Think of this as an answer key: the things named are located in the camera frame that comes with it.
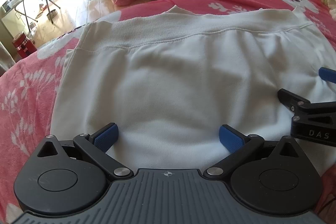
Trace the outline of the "white sweatshirt orange bear outline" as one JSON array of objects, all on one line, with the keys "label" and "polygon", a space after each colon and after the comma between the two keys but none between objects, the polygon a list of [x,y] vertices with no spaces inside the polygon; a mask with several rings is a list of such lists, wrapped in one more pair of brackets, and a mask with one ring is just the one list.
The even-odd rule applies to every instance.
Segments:
[{"label": "white sweatshirt orange bear outline", "polygon": [[114,122],[108,154],[132,170],[205,170],[228,155],[219,128],[278,140],[291,114],[286,89],[312,102],[335,100],[321,80],[335,50],[302,11],[155,16],[85,26],[67,53],[51,133],[92,134]]}]

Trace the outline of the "folding table by window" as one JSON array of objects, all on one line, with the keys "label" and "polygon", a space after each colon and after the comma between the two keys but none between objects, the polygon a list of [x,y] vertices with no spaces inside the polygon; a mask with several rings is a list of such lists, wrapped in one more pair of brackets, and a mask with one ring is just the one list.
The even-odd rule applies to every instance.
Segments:
[{"label": "folding table by window", "polygon": [[1,26],[14,37],[20,32],[28,34],[34,27],[30,27],[31,23],[38,23],[38,14],[42,14],[44,10],[50,11],[50,6],[58,6],[54,0],[11,0],[7,6],[9,9],[1,15]]}]

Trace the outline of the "cream fluffy blanket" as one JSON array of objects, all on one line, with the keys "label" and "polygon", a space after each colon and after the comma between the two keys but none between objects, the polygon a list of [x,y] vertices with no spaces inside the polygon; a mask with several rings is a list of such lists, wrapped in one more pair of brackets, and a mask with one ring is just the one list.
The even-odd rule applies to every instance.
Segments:
[{"label": "cream fluffy blanket", "polygon": [[322,2],[328,7],[331,17],[336,20],[336,0],[322,0]]}]

